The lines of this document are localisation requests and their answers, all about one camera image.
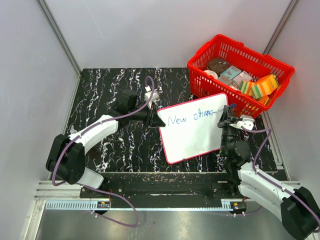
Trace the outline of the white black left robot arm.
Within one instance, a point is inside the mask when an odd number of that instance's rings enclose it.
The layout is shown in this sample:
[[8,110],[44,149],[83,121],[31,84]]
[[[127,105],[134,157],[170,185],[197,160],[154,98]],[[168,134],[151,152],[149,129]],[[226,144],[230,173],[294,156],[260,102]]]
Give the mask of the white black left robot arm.
[[98,198],[107,195],[108,185],[104,177],[85,165],[85,156],[104,138],[118,132],[131,120],[141,121],[149,128],[165,127],[157,114],[156,90],[146,87],[144,101],[138,102],[138,94],[132,90],[119,93],[111,108],[91,125],[68,136],[59,134],[53,140],[45,168],[53,176],[70,185],[91,187]]

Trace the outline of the pink framed whiteboard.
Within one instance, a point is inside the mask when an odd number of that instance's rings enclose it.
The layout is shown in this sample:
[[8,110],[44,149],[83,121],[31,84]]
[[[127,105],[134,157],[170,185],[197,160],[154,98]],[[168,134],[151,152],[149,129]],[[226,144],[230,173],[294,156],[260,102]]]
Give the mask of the pink framed whiteboard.
[[222,129],[217,124],[227,105],[227,95],[219,93],[159,109],[166,162],[172,165],[219,150]]

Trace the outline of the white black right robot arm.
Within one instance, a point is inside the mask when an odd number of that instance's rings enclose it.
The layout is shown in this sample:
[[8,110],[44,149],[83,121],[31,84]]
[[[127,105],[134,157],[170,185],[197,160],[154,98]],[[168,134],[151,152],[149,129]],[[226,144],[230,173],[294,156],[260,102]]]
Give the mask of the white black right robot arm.
[[276,216],[296,240],[305,240],[320,231],[320,208],[305,187],[294,188],[256,165],[251,159],[247,141],[239,140],[241,130],[254,133],[254,119],[237,117],[232,107],[224,105],[217,127],[222,130],[219,154],[228,175],[227,192],[233,198],[241,195],[254,200]]

